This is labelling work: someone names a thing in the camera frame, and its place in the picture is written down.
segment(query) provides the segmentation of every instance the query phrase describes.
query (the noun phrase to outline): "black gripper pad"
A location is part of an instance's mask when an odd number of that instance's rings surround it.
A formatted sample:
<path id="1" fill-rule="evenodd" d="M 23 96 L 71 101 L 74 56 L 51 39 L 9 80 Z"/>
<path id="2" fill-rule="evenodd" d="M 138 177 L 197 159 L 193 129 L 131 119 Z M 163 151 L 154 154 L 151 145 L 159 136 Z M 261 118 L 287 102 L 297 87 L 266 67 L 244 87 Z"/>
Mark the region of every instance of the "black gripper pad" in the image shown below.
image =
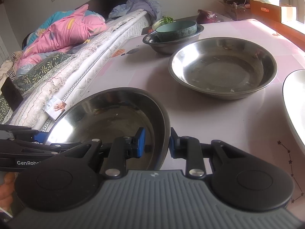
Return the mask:
<path id="1" fill-rule="evenodd" d="M 182 171 L 128 171 L 106 181 L 89 202 L 60 213 L 25 208 L 8 222 L 12 229 L 295 229 L 285 209 L 266 213 L 236 210 L 214 197 L 206 184 Z"/>

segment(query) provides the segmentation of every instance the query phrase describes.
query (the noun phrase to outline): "metal screw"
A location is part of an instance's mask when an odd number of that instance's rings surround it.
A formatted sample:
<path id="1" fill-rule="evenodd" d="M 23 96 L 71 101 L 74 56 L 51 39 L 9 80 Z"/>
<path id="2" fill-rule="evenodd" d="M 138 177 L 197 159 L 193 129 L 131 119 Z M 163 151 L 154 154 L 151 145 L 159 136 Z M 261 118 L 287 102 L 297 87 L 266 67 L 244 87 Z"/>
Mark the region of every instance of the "metal screw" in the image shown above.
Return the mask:
<path id="1" fill-rule="evenodd" d="M 201 177 L 204 175 L 204 171 L 202 169 L 191 169 L 189 174 L 195 177 Z"/>
<path id="2" fill-rule="evenodd" d="M 105 174 L 110 177 L 117 177 L 121 172 L 118 169 L 108 169 Z"/>

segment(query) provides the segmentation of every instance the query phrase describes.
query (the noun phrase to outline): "stainless steel bowl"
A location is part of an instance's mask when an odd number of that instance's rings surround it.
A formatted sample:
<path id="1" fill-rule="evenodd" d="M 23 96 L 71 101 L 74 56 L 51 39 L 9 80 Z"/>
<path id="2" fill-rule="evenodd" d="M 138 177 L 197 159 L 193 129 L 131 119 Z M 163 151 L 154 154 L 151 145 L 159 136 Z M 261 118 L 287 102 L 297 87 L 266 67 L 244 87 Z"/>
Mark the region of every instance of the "stainless steel bowl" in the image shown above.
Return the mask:
<path id="1" fill-rule="evenodd" d="M 170 121 L 166 110 L 151 95 L 136 88 L 109 89 L 80 101 L 57 121 L 47 139 L 50 143 L 86 142 L 134 136 L 146 129 L 145 153 L 127 160 L 128 169 L 160 169 L 167 154 Z"/>
<path id="2" fill-rule="evenodd" d="M 198 40 L 172 55 L 170 74 L 181 84 L 219 99 L 246 97 L 276 76 L 274 57 L 263 47 L 242 39 Z"/>
<path id="3" fill-rule="evenodd" d="M 172 55 L 177 50 L 198 40 L 199 35 L 203 30 L 204 27 L 197 24 L 196 33 L 169 42 L 160 42 L 155 31 L 144 36 L 143 43 L 150 45 L 151 48 L 158 53 Z"/>

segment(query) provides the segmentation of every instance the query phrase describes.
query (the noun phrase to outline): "cardboard box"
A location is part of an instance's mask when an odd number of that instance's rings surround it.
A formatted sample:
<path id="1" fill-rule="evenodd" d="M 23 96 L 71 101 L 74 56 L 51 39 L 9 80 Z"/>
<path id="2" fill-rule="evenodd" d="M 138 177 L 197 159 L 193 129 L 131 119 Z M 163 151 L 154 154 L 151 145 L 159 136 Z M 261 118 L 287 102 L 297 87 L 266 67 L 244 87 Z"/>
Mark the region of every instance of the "cardboard box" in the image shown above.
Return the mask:
<path id="1" fill-rule="evenodd" d="M 265 17 L 279 23 L 296 20 L 296 7 L 288 4 L 280 3 L 280 6 L 275 6 L 268 3 L 250 0 L 250 5 L 252 14 L 260 17 Z"/>
<path id="2" fill-rule="evenodd" d="M 219 1 L 221 4 L 223 4 L 225 12 L 231 16 L 231 18 L 235 21 L 242 21 L 246 19 L 251 19 L 252 14 L 250 9 L 242 9 L 242 8 L 234 8 L 233 6 L 230 6 L 222 1 Z"/>

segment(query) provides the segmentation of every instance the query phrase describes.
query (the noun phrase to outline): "leafy green vegetable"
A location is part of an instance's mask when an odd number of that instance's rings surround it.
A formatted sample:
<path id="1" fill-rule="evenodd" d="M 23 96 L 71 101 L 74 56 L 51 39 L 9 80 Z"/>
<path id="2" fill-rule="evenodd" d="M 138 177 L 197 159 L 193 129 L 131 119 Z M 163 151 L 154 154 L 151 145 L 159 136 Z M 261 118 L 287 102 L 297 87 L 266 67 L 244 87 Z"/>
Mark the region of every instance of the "leafy green vegetable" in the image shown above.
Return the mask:
<path id="1" fill-rule="evenodd" d="M 165 25 L 171 22 L 173 22 L 173 18 L 169 16 L 163 16 L 162 19 L 160 20 L 161 25 Z"/>

